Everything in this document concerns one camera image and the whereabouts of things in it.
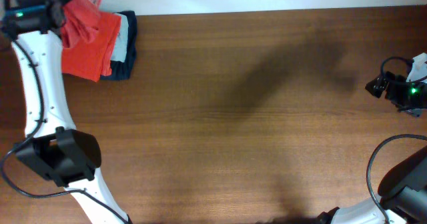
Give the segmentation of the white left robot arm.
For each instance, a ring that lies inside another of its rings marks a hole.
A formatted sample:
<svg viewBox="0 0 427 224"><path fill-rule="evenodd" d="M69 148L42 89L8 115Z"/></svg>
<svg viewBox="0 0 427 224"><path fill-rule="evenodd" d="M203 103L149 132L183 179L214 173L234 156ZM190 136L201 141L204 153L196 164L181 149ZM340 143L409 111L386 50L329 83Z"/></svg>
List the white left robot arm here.
<svg viewBox="0 0 427 224"><path fill-rule="evenodd" d="M92 223L131 223L116 203L101 173L101 149L96 138L78 131L67 105L59 28L63 6L71 0L4 0L2 31L17 56L26 104L25 139L11 155L61 192L28 193L12 182L16 192L34 199L72 195Z"/></svg>

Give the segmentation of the orange t-shirt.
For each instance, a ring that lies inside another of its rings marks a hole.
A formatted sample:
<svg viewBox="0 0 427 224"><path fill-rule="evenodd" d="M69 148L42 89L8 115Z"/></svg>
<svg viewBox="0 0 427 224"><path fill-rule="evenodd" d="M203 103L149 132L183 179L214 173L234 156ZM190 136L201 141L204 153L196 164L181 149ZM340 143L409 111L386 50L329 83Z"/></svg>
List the orange t-shirt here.
<svg viewBox="0 0 427 224"><path fill-rule="evenodd" d="M74 48L79 41L90 43L99 32L102 0L71 0L64 7L65 24L61 27L61 40L66 49Z"/></svg>

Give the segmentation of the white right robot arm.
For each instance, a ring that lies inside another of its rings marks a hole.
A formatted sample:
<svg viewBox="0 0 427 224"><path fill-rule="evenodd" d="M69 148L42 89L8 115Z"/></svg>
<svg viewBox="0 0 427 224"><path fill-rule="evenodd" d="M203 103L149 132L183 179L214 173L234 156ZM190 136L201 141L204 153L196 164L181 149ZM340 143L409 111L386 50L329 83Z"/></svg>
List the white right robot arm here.
<svg viewBox="0 0 427 224"><path fill-rule="evenodd" d="M366 84L366 90L376 97L386 92L386 98L403 107L411 98L425 93L425 78L407 81L391 72L379 75ZM370 198L347 208L336 207L319 214L314 223L425 223L426 222L426 148L391 168L381 180L377 192L372 188L371 172L380 150L392 141L415 139L425 141L425 135L399 134L383 140L371 154L366 168L366 185Z"/></svg>

